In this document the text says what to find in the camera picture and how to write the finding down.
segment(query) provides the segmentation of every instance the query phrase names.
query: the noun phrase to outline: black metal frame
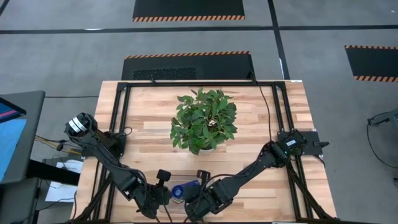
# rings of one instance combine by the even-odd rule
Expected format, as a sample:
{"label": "black metal frame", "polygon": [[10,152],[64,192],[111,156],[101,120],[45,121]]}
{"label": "black metal frame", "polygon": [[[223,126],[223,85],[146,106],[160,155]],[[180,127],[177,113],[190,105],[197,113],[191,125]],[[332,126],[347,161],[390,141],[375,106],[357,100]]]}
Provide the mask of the black metal frame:
{"label": "black metal frame", "polygon": [[[118,83],[118,87],[116,89],[116,96],[115,96],[115,101],[114,101],[114,105],[113,105],[113,112],[112,112],[111,124],[109,127],[109,131],[113,132],[115,129],[116,115],[118,113],[118,107],[120,104],[120,97],[121,97],[122,91],[125,90],[125,95],[124,95],[124,102],[123,102],[119,132],[124,131],[124,128],[126,125],[127,109],[128,109],[128,104],[129,104],[129,99],[130,99],[130,94],[131,94],[131,88],[132,87],[153,87],[153,86],[269,86],[272,88],[272,94],[273,94],[274,103],[275,103],[275,110],[276,110],[276,115],[277,115],[277,120],[278,120],[278,125],[279,125],[279,131],[285,131],[282,112],[280,110],[279,96],[278,96],[278,91],[277,91],[277,89],[279,88],[282,92],[282,98],[284,101],[284,106],[285,106],[285,110],[286,110],[287,122],[289,124],[289,129],[290,130],[294,129],[293,118],[292,118],[292,113],[290,110],[289,99],[288,99],[287,92],[286,92],[285,82],[283,82],[283,81],[257,82],[254,75],[251,78],[252,78],[252,80],[247,80],[247,81],[246,80],[237,80],[236,82],[231,82],[231,81],[226,81],[226,82],[218,82],[218,81],[214,81],[214,82],[211,82],[211,81],[208,81],[208,82],[201,82],[201,81],[199,81],[199,82],[198,81],[192,81],[192,82],[157,81],[157,82],[154,82],[154,81],[152,81],[152,82],[150,82],[150,81],[148,81],[148,82],[135,82],[135,83],[120,82],[120,83]],[[297,165],[297,169],[298,169],[298,176],[299,176],[300,180],[302,181],[303,185],[306,186],[306,181],[305,181],[301,158],[300,158],[300,156],[295,156],[295,159],[296,159],[296,165]],[[99,180],[99,188],[104,184],[105,178],[106,178],[106,169],[103,167],[102,171],[101,171],[101,177]],[[290,192],[292,195],[295,219],[299,220],[302,217],[300,214],[299,199],[297,197],[295,183],[291,177],[288,176],[288,178],[289,178]],[[108,195],[108,202],[106,205],[105,218],[99,219],[99,213],[100,213],[100,207],[101,207],[101,201],[99,201],[98,204],[96,205],[92,221],[107,220],[110,222],[111,212],[112,212],[112,207],[113,207],[114,191],[115,191],[115,186],[114,186],[114,184],[111,184],[111,186],[109,188],[109,195]],[[312,209],[306,199],[305,199],[305,209],[307,211],[307,217],[313,218]]]}

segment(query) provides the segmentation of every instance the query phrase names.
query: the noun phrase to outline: blue object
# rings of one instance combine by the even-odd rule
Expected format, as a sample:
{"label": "blue object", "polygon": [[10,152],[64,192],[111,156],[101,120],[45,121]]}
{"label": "blue object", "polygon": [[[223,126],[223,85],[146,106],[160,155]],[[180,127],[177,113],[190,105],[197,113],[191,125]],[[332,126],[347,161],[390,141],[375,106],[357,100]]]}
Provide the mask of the blue object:
{"label": "blue object", "polygon": [[197,181],[197,180],[193,180],[193,181],[190,181],[190,182],[185,183],[185,184],[176,185],[172,189],[172,196],[177,198],[177,199],[180,199],[180,198],[182,198],[182,196],[184,194],[184,186],[191,186],[192,187],[192,186],[196,186],[196,185],[200,185],[199,181]]}
{"label": "blue object", "polygon": [[184,189],[181,185],[176,185],[172,189],[172,195],[175,198],[182,198],[183,193],[184,193]]}
{"label": "blue object", "polygon": [[25,124],[25,119],[14,119],[0,124],[0,181],[7,171]]}

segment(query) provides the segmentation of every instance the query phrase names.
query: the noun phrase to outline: butcher block tabletop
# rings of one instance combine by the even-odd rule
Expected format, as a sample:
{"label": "butcher block tabletop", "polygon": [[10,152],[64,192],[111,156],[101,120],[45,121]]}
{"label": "butcher block tabletop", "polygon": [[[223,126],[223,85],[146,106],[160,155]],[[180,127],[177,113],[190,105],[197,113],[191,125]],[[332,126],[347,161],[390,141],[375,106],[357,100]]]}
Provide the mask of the butcher block tabletop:
{"label": "butcher block tabletop", "polygon": [[[95,111],[95,119],[102,131],[109,129],[117,84],[117,81],[102,83]],[[285,84],[295,128],[299,131],[314,129],[303,83],[285,81]],[[279,127],[272,90],[269,86],[261,88],[271,112],[272,139],[276,141]],[[167,170],[172,175],[196,175],[198,169],[207,170],[212,175],[235,174],[252,163],[261,147],[269,141],[267,108],[258,86],[204,86],[203,91],[222,90],[225,95],[233,96],[229,101],[235,103],[237,107],[234,125],[238,128],[238,132],[234,135],[235,140],[225,141],[209,155],[195,156],[188,149],[180,149],[178,146],[173,148],[170,140],[170,120],[177,114],[176,107],[179,104],[177,96],[193,96],[190,90],[198,89],[199,87],[187,86],[132,87],[126,118],[126,127],[131,127],[132,133],[127,136],[121,163],[143,171],[150,184],[157,183],[156,174],[159,169]],[[282,93],[279,90],[278,93],[284,126],[288,127]],[[120,100],[115,130],[118,130],[121,117],[124,91]],[[302,161],[309,191],[327,213],[335,216],[323,164],[314,156],[303,155]],[[77,215],[91,200],[96,164],[95,158],[84,161],[76,193]],[[301,214],[305,217],[303,197],[299,189],[297,193]],[[107,196],[108,192],[105,192],[100,218],[104,217]],[[116,191],[111,222],[156,222],[141,213],[136,213],[137,209],[134,200],[128,202]],[[167,214],[162,211],[158,210],[158,218],[162,222],[169,222]],[[174,222],[182,222],[187,216],[183,213],[171,213],[171,217]],[[217,215],[209,214],[204,218],[204,221],[208,222],[294,220],[286,168],[266,169],[241,188],[232,205]]]}

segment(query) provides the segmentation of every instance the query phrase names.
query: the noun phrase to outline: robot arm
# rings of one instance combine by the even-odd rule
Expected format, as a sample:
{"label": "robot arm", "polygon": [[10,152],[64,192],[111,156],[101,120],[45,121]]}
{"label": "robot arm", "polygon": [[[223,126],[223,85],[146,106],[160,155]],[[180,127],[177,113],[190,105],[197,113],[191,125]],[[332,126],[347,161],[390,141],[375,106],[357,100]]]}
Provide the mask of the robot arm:
{"label": "robot arm", "polygon": [[101,132],[94,118],[85,113],[69,121],[65,133],[72,142],[89,150],[105,166],[117,189],[128,201],[134,199],[144,216],[155,218],[159,205],[169,203],[171,193],[164,186],[164,182],[170,179],[169,172],[160,170],[157,176],[159,183],[148,184],[141,171],[122,165],[115,158],[115,152],[122,138],[125,138],[124,134]]}
{"label": "robot arm", "polygon": [[203,185],[199,194],[192,196],[185,205],[185,212],[191,222],[197,222],[211,212],[217,214],[232,204],[239,189],[255,176],[270,167],[284,167],[290,164],[290,152],[303,147],[307,141],[293,131],[280,142],[269,142],[261,149],[257,159],[236,175],[217,180],[208,187]]}

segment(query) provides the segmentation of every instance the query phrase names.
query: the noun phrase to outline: plant pot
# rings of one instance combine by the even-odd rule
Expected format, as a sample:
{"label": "plant pot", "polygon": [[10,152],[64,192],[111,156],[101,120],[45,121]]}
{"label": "plant pot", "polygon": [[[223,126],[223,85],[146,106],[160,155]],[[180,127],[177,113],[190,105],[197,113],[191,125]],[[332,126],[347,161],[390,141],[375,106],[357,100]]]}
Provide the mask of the plant pot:
{"label": "plant pot", "polygon": [[199,149],[199,155],[209,155],[214,151],[216,151],[216,149],[211,148],[211,146],[209,145],[206,148]]}
{"label": "plant pot", "polygon": [[210,153],[216,151],[216,149],[200,149],[199,155],[209,155]]}

